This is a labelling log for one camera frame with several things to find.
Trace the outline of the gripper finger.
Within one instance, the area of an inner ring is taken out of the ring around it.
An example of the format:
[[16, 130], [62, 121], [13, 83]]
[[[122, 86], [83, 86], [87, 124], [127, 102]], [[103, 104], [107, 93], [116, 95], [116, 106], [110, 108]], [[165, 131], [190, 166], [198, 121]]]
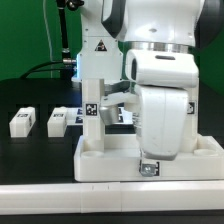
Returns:
[[143, 177], [154, 177], [158, 175], [158, 163], [146, 163], [143, 160], [139, 164], [139, 172]]

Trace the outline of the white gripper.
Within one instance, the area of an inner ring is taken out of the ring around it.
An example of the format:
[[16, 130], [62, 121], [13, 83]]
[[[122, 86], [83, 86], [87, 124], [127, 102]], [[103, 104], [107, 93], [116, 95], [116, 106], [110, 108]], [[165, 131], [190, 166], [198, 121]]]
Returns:
[[172, 161], [181, 148], [190, 88], [198, 84], [194, 56], [131, 49], [125, 72], [135, 83], [136, 131], [144, 156]]

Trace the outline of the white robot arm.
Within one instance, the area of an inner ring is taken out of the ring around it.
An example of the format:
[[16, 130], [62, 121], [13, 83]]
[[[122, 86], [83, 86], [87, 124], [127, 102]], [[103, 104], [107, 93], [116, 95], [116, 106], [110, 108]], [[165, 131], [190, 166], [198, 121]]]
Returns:
[[198, 132], [203, 20], [221, 0], [87, 0], [78, 55], [80, 182], [221, 180], [224, 148]]

